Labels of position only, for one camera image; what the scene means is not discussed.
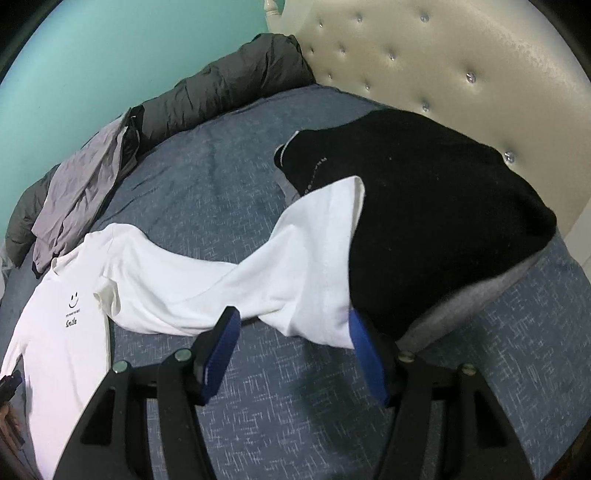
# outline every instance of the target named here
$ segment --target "white bedpost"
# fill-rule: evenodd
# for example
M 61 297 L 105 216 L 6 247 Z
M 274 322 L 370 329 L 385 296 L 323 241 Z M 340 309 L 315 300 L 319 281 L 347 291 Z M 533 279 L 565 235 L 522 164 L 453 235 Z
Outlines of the white bedpost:
M 280 33 L 281 14 L 275 0 L 265 0 L 265 14 L 269 32 Z

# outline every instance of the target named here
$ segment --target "white t-shirt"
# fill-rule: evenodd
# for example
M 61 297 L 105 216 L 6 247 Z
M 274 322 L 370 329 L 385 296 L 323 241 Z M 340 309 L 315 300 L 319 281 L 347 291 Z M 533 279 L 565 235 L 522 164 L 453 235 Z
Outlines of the white t-shirt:
M 15 328 L 0 375 L 22 355 L 37 466 L 53 477 L 87 402 L 110 367 L 108 317 L 138 333 L 196 336 L 228 305 L 285 335 L 352 348 L 349 247 L 363 203 L 358 177 L 316 190 L 279 218 L 239 265 L 170 253 L 136 227 L 86 235 L 51 267 Z

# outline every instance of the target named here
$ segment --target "blue bedsheet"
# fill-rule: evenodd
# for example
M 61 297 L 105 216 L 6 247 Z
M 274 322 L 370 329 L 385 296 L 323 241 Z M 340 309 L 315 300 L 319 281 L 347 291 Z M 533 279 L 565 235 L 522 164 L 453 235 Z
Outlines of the blue bedsheet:
M 178 134 L 122 183 L 94 230 L 131 223 L 175 253 L 239 262 L 268 239 L 284 209 L 276 146 L 297 129 L 333 127 L 375 108 L 312 86 Z M 36 285 L 31 276 L 16 271 L 9 279 L 0 306 L 4 350 Z M 481 367 L 537 478 L 591 415 L 590 311 L 589 282 L 556 236 L 518 284 L 423 352 L 438 364 Z M 192 342 L 117 326 L 113 336 L 114 360 L 134 365 Z M 155 478 L 166 479 L 154 404 L 148 413 Z M 370 478 L 389 413 L 369 396 L 351 352 L 285 338 L 258 322 L 242 329 L 220 393 L 200 421 L 220 479 L 360 479 Z

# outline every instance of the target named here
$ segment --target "bed frame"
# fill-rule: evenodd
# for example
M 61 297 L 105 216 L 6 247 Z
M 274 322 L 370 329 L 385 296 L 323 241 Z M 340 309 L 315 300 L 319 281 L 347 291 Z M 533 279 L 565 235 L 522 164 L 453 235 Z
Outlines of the bed frame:
M 589 276 L 591 62 L 577 35 L 586 42 L 591 30 L 569 29 L 552 0 L 535 3 L 540 9 L 528 0 L 285 0 L 282 13 L 265 0 L 264 7 L 269 30 L 295 35 L 319 83 L 495 147 L 554 210 Z

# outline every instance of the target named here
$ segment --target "headboard button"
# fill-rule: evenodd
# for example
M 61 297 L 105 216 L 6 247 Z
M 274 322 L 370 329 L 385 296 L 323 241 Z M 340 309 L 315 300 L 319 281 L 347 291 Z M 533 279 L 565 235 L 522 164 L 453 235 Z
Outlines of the headboard button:
M 515 163 L 515 153 L 512 151 L 508 151 L 503 153 L 503 158 L 505 159 L 505 163 L 507 165 L 511 165 L 512 163 Z

